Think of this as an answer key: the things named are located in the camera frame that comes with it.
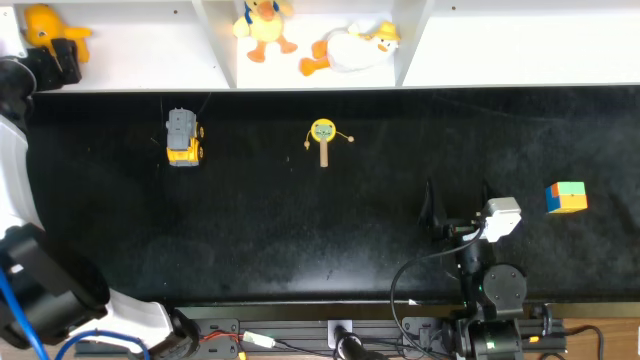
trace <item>blue cable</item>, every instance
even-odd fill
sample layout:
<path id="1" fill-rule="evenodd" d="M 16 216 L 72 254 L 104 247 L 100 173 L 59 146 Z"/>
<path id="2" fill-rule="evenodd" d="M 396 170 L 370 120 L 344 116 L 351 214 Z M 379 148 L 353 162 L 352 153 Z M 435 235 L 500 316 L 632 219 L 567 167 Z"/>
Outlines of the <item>blue cable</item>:
<path id="1" fill-rule="evenodd" d="M 0 289 L 2 290 L 2 295 L 4 295 L 7 305 L 9 305 L 9 309 L 11 309 L 16 321 L 20 324 L 20 327 L 22 327 L 22 330 L 29 340 L 29 343 L 31 343 L 33 350 L 38 354 L 40 360 L 49 360 L 49 355 L 47 355 L 44 345 L 42 345 L 42 341 L 40 341 L 38 334 L 36 334 L 36 331 L 29 323 L 29 319 L 27 319 L 24 311 L 22 311 L 22 308 L 18 303 L 18 299 L 16 299 L 16 295 L 13 293 L 13 290 L 11 290 L 9 280 L 2 270 L 0 270 Z"/>
<path id="2" fill-rule="evenodd" d="M 142 340 L 134 338 L 134 337 L 131 337 L 131 336 L 127 336 L 127 335 L 114 333 L 114 332 L 111 332 L 111 331 L 100 331 L 100 330 L 85 331 L 85 332 L 81 332 L 78 335 L 72 337 L 71 339 L 69 339 L 69 341 L 67 341 L 66 344 L 64 344 L 64 346 L 62 346 L 62 348 L 60 348 L 60 352 L 58 352 L 58 355 L 56 355 L 56 359 L 55 360 L 62 360 L 62 357 L 64 356 L 64 354 L 67 352 L 67 350 L 69 350 L 69 348 L 71 346 L 73 346 L 73 344 L 77 343 L 78 341 L 80 341 L 80 340 L 82 340 L 82 339 L 84 339 L 84 338 L 86 338 L 88 336 L 106 336 L 106 337 L 110 337 L 110 338 L 114 338 L 114 339 L 120 339 L 120 340 L 124 340 L 124 341 L 127 341 L 127 342 L 131 342 L 131 343 L 137 344 L 138 346 L 140 346 L 142 348 L 142 353 L 144 354 L 144 360 L 151 360 L 151 355 L 149 355 L 149 350 L 144 345 Z"/>

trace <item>colorful puzzle cube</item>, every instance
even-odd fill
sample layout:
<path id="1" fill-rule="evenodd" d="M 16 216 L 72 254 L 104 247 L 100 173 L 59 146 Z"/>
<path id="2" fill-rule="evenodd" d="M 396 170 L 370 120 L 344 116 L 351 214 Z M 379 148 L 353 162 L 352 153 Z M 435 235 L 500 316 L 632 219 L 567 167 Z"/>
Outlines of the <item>colorful puzzle cube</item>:
<path id="1" fill-rule="evenodd" d="M 549 213 L 572 213 L 587 208 L 583 182 L 558 182 L 547 188 Z"/>

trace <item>white plush duck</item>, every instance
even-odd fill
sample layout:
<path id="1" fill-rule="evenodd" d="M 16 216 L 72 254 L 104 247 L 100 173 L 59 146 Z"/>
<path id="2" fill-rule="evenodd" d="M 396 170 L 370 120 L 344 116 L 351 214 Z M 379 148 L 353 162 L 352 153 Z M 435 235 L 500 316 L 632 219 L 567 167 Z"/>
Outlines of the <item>white plush duck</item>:
<path id="1" fill-rule="evenodd" d="M 399 41 L 396 26 L 388 21 L 371 35 L 360 34 L 357 25 L 353 24 L 347 31 L 333 31 L 327 40 L 314 43 L 315 60 L 302 59 L 300 71 L 304 76 L 310 76 L 316 70 L 328 67 L 340 72 L 363 70 L 391 57 Z"/>

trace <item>toy wheel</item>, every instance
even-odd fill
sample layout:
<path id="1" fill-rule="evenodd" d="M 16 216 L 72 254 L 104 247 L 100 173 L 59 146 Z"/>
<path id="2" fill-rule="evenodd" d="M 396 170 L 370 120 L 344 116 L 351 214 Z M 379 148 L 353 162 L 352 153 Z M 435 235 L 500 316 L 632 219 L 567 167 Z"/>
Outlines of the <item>toy wheel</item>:
<path id="1" fill-rule="evenodd" d="M 198 140 L 204 140 L 204 127 L 202 127 L 202 125 L 198 125 L 196 135 L 198 136 Z"/>

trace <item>yellow toy truck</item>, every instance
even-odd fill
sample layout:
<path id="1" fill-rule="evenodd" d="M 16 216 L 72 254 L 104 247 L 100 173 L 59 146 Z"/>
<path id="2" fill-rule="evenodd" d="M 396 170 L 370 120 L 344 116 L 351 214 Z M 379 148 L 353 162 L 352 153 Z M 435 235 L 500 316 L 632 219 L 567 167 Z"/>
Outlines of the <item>yellow toy truck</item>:
<path id="1" fill-rule="evenodd" d="M 198 166 L 204 158 L 204 128 L 196 114 L 185 109 L 169 111 L 167 157 L 172 166 Z"/>

